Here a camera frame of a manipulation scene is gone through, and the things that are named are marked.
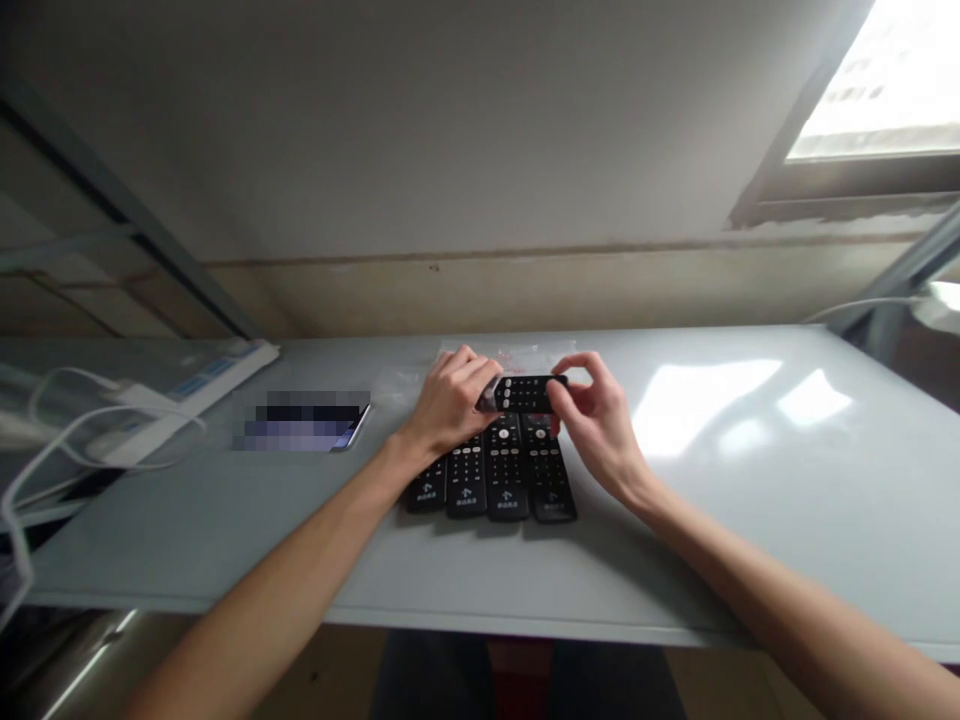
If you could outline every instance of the hand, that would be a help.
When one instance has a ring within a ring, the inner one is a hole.
[[[586,368],[593,384],[571,382],[568,390],[559,382],[547,383],[553,434],[559,435],[562,421],[590,474],[617,500],[638,509],[660,481],[640,452],[623,388],[595,352],[568,355],[553,374],[572,367]]]
[[[433,459],[449,452],[499,417],[477,412],[474,406],[487,384],[502,374],[498,362],[466,345],[456,353],[442,353],[427,375],[413,415],[397,434]]]

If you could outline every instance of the window frame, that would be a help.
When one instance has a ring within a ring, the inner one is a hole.
[[[872,10],[873,0],[861,0],[840,17],[823,60],[730,213],[730,229],[809,218],[939,213],[960,199],[960,153],[787,162]]]

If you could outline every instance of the plastic bag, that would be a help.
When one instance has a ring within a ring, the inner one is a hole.
[[[467,342],[444,338],[437,350],[456,352],[466,343],[478,355],[493,358],[503,366],[503,377],[514,375],[549,375],[553,367],[565,355],[577,351],[573,340],[554,340],[536,345],[513,345],[497,342]],[[371,393],[371,402],[376,406],[409,409],[417,404],[429,366],[388,365],[377,376]]]
[[[465,341],[444,338],[440,342],[439,356],[442,352],[456,352]],[[577,351],[574,340],[551,340],[536,345],[512,345],[497,342],[467,342],[478,355],[493,358],[503,366],[503,376],[513,375],[549,375],[554,365],[566,355]]]
[[[420,397],[429,367],[388,365],[377,376],[370,400],[376,406],[412,408]]]

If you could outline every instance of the smartphone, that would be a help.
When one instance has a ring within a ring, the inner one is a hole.
[[[333,447],[330,448],[331,452],[339,452],[349,449],[353,444],[353,439],[357,436],[357,433],[360,432],[360,428],[363,427],[363,423],[369,414],[370,406],[366,405],[362,410],[360,410],[360,414],[357,416],[357,418],[350,423],[350,427],[344,431],[343,435],[341,435],[333,444]]]
[[[302,399],[303,394],[294,396]],[[369,396],[359,402],[338,402],[335,394],[308,396],[318,404],[293,404],[277,394],[276,404],[244,408],[243,430],[234,436],[235,450],[267,452],[330,452],[347,450],[370,415]]]

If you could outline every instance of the white table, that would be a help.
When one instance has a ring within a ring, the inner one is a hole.
[[[573,338],[623,384],[651,465],[679,492],[939,661],[960,661],[960,417],[817,328],[482,336]],[[282,343],[246,391],[372,387],[439,338]],[[343,454],[202,450],[128,476],[36,556],[39,604],[202,612],[324,502],[401,421],[376,408]],[[578,522],[499,525],[395,510],[328,620],[622,640],[740,643],[692,571],[588,476],[564,436]]]

